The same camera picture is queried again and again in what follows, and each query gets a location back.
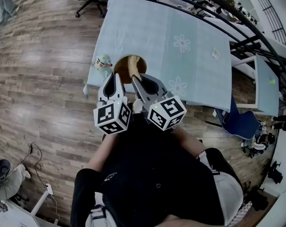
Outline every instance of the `toy figurine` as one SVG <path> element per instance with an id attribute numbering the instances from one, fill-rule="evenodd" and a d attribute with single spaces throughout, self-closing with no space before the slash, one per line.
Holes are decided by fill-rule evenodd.
<path id="1" fill-rule="evenodd" d="M 110 57 L 107 54 L 97 56 L 91 65 L 94 65 L 95 68 L 103 74 L 104 78 L 107 78 L 113 71 L 111 68 L 113 64 L 111 64 Z"/>

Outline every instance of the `white desk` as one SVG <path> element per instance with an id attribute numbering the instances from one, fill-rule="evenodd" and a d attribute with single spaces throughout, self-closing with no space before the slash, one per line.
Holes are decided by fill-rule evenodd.
<path id="1" fill-rule="evenodd" d="M 254 108 L 264 115 L 277 116 L 279 111 L 279 79 L 265 61 L 258 55 L 233 63 L 233 67 L 254 61 L 256 100 L 254 104 L 237 104 L 241 108 Z"/>
<path id="2" fill-rule="evenodd" d="M 214 48 L 220 56 L 212 56 Z M 109 0 L 95 56 L 108 54 L 115 65 L 139 55 L 147 74 L 160 79 L 182 100 L 230 110 L 232 69 L 228 37 L 211 25 L 176 9 L 145 0 Z M 91 67 L 87 85 L 103 78 Z M 126 84 L 127 92 L 134 92 Z"/>
<path id="3" fill-rule="evenodd" d="M 58 227 L 56 224 L 47 222 L 13 203 L 6 201 L 8 211 L 0 212 L 0 226 L 3 227 Z"/>

